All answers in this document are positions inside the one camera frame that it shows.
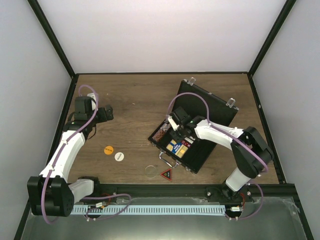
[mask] orange circle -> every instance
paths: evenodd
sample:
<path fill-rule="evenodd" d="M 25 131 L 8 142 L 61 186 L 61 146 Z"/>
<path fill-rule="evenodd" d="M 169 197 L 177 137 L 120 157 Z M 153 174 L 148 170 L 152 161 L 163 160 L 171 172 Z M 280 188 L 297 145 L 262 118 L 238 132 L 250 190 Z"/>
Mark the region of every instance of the orange circle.
<path fill-rule="evenodd" d="M 104 153 L 107 155 L 111 155 L 114 152 L 114 148 L 112 146 L 106 146 L 104 148 Z"/>

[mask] white grille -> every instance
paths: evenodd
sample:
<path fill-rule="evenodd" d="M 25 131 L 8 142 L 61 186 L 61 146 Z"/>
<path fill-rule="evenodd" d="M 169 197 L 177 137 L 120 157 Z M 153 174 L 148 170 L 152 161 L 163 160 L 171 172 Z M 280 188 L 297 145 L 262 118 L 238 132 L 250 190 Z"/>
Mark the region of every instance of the white grille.
<path fill-rule="evenodd" d="M 94 209 L 90 215 L 113 215 L 123 205 L 109 205 L 104 209 Z M 71 215 L 84 215 L 88 205 L 74 205 Z M 224 205 L 130 205 L 121 215 L 207 215 L 224 216 Z"/>

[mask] red triangle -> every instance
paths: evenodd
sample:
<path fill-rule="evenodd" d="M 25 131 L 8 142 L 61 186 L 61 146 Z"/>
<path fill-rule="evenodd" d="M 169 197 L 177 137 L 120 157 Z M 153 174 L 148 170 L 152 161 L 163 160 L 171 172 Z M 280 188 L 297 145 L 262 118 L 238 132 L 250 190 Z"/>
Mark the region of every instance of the red triangle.
<path fill-rule="evenodd" d="M 160 175 L 162 177 L 164 177 L 165 179 L 172 181 L 172 169 L 171 168 L 169 168 L 168 170 L 165 170 Z"/>

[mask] white circle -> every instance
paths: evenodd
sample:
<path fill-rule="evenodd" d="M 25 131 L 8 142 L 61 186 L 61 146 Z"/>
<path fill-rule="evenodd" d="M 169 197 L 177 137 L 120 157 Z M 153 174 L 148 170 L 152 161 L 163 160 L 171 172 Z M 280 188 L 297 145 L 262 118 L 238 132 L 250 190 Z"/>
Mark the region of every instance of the white circle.
<path fill-rule="evenodd" d="M 114 159 L 118 162 L 121 162 L 125 158 L 125 155 L 122 152 L 117 152 L 114 155 Z"/>

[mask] wood surface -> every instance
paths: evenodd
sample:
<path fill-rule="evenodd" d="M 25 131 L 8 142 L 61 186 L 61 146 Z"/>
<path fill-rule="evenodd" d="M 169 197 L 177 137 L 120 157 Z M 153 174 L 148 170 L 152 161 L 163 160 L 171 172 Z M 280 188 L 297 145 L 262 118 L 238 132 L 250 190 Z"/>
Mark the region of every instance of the wood surface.
<path fill-rule="evenodd" d="M 263 134 L 255 100 L 246 74 L 92 74 L 80 75 L 73 99 L 78 96 L 82 84 L 92 86 L 99 94 L 99 106 L 111 104 L 114 119 L 97 125 L 96 135 L 86 141 L 79 151 L 69 174 L 68 182 L 78 177 L 98 177 L 108 184 L 220 184 L 236 168 L 232 152 L 218 145 L 198 174 L 186 171 L 182 166 L 172 170 L 172 181 L 160 176 L 168 165 L 159 158 L 159 150 L 148 137 L 165 119 L 168 105 L 177 94 L 181 80 L 196 78 L 196 85 L 228 101 L 236 100 L 240 108 L 232 121 L 232 127 L 252 126 Z M 90 90 L 83 88 L 82 94 Z M 74 101 L 69 113 L 74 110 Z M 104 153 L 112 146 L 111 155 Z M 123 161 L 116 161 L 115 154 L 122 152 Z M 157 176 L 148 178 L 145 168 L 153 165 Z M 260 184 L 277 184 L 273 164 L 269 173 L 259 177 Z"/>

